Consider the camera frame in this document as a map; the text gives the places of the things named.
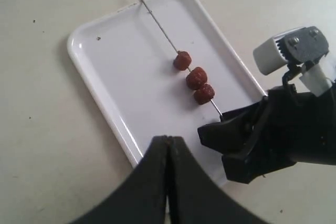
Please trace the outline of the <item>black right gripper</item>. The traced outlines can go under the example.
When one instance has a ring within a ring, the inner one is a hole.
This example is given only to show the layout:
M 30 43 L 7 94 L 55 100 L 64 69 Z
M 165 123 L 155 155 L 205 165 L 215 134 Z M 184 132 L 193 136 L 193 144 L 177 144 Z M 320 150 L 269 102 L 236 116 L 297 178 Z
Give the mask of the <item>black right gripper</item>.
M 238 152 L 252 136 L 266 105 L 261 100 L 227 111 L 219 122 L 197 129 L 202 145 L 224 154 L 228 180 L 249 184 L 296 163 L 335 165 L 335 87 L 319 97 L 311 92 L 290 96 L 283 88 L 269 90 L 271 112 L 257 145 L 247 154 Z

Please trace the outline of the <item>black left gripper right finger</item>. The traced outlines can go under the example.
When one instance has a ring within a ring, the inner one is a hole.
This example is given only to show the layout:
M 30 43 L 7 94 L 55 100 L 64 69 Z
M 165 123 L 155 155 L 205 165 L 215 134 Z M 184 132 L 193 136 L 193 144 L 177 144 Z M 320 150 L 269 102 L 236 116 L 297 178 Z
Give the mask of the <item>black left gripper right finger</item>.
M 166 139 L 171 223 L 266 223 L 226 195 L 203 171 L 183 138 Z

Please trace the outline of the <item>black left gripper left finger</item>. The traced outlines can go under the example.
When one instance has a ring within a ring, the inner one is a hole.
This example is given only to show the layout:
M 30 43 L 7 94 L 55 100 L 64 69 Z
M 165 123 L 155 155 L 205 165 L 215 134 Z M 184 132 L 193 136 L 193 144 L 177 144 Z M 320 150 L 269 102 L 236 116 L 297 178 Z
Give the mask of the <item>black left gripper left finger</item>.
M 130 176 L 72 223 L 164 223 L 168 137 L 155 136 Z

